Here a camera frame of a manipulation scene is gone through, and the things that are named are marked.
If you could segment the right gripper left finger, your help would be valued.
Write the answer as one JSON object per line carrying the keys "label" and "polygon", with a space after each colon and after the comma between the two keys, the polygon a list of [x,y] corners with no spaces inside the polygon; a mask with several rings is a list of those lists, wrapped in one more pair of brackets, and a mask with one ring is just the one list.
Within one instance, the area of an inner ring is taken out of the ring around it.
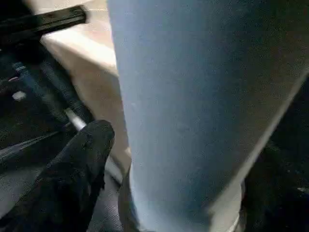
{"label": "right gripper left finger", "polygon": [[9,212],[11,232],[85,232],[115,132],[106,120],[86,125],[43,169]]}

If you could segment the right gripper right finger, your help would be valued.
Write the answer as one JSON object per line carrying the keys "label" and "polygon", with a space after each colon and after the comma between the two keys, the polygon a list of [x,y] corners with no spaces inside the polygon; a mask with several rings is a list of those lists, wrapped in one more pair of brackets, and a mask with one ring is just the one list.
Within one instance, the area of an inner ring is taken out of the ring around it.
{"label": "right gripper right finger", "polygon": [[246,232],[307,232],[309,195],[282,174],[251,170],[243,206]]}

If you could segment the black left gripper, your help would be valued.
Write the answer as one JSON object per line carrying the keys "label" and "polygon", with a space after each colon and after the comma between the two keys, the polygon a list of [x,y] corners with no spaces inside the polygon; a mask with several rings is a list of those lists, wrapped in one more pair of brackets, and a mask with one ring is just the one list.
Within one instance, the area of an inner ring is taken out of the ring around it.
{"label": "black left gripper", "polygon": [[13,46],[85,23],[86,10],[83,6],[9,18],[0,22],[0,44],[1,46]]}

